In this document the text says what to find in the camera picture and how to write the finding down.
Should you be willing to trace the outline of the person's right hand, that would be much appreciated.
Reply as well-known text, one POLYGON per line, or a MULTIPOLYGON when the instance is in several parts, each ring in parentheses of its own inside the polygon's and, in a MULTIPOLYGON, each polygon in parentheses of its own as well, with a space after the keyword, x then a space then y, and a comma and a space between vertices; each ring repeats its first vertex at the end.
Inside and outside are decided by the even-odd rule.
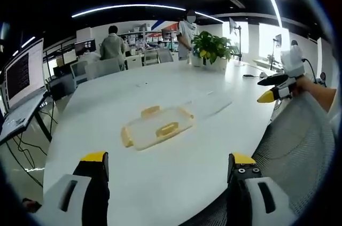
POLYGON ((295 97, 302 92, 309 91, 312 85, 312 81, 306 76, 301 76, 296 79, 296 86, 292 90, 292 96, 295 97))

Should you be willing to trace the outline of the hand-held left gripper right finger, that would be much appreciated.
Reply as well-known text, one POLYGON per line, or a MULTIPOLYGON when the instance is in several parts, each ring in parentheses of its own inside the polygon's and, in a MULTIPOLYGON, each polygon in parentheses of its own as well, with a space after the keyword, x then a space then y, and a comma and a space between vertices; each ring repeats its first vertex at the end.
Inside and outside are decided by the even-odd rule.
POLYGON ((254 159, 229 154, 227 225, 292 225, 296 219, 288 195, 254 159))

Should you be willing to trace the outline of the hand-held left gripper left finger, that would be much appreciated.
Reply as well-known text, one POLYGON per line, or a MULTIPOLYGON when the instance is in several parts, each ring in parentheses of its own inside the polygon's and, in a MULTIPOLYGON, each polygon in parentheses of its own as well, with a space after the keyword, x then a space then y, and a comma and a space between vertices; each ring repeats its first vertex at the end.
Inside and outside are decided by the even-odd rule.
POLYGON ((35 219, 39 225, 107 225, 108 182, 108 153, 86 155, 45 193, 35 219))

